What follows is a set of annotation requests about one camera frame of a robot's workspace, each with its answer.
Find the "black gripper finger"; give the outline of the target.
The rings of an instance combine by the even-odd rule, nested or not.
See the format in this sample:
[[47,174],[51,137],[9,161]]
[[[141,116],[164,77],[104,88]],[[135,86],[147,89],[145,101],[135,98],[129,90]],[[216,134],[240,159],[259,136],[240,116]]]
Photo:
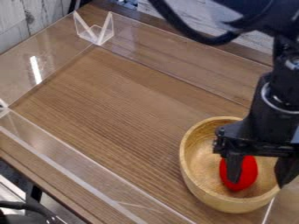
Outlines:
[[280,188],[299,176],[299,157],[276,157],[275,180]]
[[227,178],[234,184],[240,179],[243,160],[244,156],[238,153],[230,153],[227,156]]

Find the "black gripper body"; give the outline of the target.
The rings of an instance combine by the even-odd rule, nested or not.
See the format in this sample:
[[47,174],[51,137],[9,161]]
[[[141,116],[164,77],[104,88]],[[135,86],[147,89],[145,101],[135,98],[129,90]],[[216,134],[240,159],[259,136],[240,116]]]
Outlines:
[[212,152],[224,158],[240,156],[299,158],[299,111],[287,111],[270,101],[270,74],[260,77],[246,118],[215,129]]

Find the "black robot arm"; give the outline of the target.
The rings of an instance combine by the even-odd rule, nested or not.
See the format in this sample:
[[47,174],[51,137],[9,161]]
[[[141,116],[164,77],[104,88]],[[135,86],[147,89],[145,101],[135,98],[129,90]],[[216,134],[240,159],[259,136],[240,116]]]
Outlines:
[[274,38],[272,71],[260,76],[246,118],[219,127],[214,151],[236,183],[246,156],[276,158],[280,186],[299,176],[299,0],[211,0],[219,23],[234,34]]

